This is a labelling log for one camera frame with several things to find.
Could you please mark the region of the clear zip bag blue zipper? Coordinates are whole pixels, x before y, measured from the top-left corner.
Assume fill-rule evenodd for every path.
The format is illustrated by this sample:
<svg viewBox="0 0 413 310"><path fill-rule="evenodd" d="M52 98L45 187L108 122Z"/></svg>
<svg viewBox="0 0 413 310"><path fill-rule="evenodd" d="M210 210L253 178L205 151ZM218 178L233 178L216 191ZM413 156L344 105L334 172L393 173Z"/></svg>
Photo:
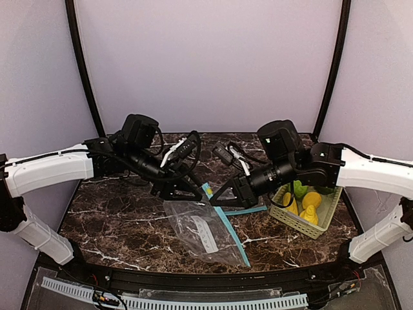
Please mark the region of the clear zip bag blue zipper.
<svg viewBox="0 0 413 310"><path fill-rule="evenodd" d="M210 204L208 183L201 201L164 201L166 216L188 254L207 263L250 267L241 241L222 208Z"/></svg>

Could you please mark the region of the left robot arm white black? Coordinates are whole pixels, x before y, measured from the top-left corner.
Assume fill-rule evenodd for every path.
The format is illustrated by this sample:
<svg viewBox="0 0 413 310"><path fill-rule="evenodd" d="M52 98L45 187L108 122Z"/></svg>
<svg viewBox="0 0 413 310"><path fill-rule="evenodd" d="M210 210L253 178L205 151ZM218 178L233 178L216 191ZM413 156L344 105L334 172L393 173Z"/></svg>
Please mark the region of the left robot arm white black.
<svg viewBox="0 0 413 310"><path fill-rule="evenodd" d="M41 221L26 205L28 192L72 180L133 172L152 184L151 195L164 201L200 201L201 182L193 170L201 155L201 137L193 130L157 153L149 151L163 134L148 116L130 114L121 130L73 147L27 158L1 155L1 231L12 233L59 265L82 259L74 242Z"/></svg>

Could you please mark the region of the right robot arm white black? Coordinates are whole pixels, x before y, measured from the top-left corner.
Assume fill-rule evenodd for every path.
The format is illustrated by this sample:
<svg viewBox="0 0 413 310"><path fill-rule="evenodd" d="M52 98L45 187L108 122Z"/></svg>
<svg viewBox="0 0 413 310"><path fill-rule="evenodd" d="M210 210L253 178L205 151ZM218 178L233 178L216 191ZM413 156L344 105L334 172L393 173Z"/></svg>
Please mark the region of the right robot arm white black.
<svg viewBox="0 0 413 310"><path fill-rule="evenodd" d="M394 209L363 234L340 248L343 258L366 262L412 233L412 163L367 155L344 143L303 146L290 120L263 125L257 136L269 164L230 178L210 199L213 206L250 208L259 197L299 180L303 185L359 187L401 197Z"/></svg>

